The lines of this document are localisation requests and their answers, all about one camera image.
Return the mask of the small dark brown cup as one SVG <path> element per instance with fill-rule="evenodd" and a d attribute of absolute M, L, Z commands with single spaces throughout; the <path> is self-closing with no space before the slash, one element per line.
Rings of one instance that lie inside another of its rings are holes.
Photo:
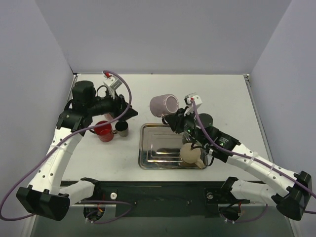
<path fill-rule="evenodd" d="M 129 135 L 129 126 L 126 121 L 119 121 L 115 124 L 114 134 L 120 137 L 127 137 Z"/>

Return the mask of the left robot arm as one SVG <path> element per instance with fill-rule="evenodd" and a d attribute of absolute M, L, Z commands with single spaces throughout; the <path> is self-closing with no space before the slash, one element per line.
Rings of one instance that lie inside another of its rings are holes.
<path fill-rule="evenodd" d="M 27 212 L 60 221 L 71 205 L 83 199 L 90 203 L 101 199 L 97 180 L 82 178 L 64 190 L 60 189 L 60 184 L 76 146 L 90 129 L 93 117 L 107 113 L 115 121 L 126 121 L 138 114 L 122 95 L 107 93 L 100 97 L 93 82 L 83 80 L 75 83 L 72 99 L 59 115 L 44 161 L 36 167 L 38 172 L 28 186 L 20 187 L 16 193 Z"/>

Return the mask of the red ceramic mug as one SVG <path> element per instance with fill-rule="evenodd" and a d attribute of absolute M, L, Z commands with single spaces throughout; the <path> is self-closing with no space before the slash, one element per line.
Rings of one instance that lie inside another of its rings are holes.
<path fill-rule="evenodd" d="M 89 130 L 91 133 L 98 136 L 102 142 L 110 142 L 113 140 L 114 135 L 117 133 L 116 130 L 112 129 L 111 124 L 107 124 L 101 127 L 97 127 Z"/>

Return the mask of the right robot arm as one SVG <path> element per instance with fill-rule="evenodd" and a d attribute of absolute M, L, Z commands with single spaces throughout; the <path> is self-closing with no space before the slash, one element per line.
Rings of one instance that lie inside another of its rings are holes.
<path fill-rule="evenodd" d="M 284 169 L 259 156 L 238 139 L 213 126 L 209 114 L 185 115 L 179 109 L 162 121 L 177 134 L 185 133 L 189 141 L 201 145 L 214 159 L 236 166 L 260 180 L 259 183 L 229 177 L 220 195 L 226 202 L 249 200 L 275 206 L 289 219 L 300 221 L 312 196 L 312 177 Z"/>

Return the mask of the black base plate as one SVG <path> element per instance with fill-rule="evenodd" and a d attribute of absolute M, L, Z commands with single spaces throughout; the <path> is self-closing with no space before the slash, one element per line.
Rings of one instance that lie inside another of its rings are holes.
<path fill-rule="evenodd" d="M 219 217 L 240 213 L 239 204 L 223 181 L 99 181 L 85 204 L 83 214 L 93 221 L 105 221 L 113 211 L 122 217 Z"/>

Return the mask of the lilac ceramic mug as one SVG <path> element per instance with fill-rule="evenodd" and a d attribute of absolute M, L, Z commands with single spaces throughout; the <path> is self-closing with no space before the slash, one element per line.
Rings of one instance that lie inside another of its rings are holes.
<path fill-rule="evenodd" d="M 173 115 L 178 109 L 179 102 L 173 94 L 156 96 L 150 101 L 150 111 L 153 116 L 158 118 Z"/>

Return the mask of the cream ceramic mug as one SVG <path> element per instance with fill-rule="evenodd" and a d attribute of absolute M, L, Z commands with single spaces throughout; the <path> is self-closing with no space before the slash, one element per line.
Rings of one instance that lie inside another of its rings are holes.
<path fill-rule="evenodd" d="M 192 143 L 184 144 L 180 149 L 180 159 L 188 164 L 195 164 L 198 168 L 203 169 L 205 164 L 201 158 L 202 150 L 198 147 L 191 147 Z"/>

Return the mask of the stainless steel tray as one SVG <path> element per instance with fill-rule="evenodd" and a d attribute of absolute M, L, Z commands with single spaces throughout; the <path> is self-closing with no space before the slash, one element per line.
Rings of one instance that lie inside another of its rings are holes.
<path fill-rule="evenodd" d="M 181 147 L 189 142 L 184 133 L 174 133 L 168 125 L 146 123 L 140 129 L 138 163 L 143 169 L 197 169 L 180 158 Z"/>

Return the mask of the pink faceted ceramic mug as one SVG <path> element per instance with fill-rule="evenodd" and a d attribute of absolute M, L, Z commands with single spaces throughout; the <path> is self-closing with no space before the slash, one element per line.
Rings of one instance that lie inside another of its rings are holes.
<path fill-rule="evenodd" d="M 113 117 L 110 114 L 104 114 L 104 118 L 106 121 L 112 121 Z"/>

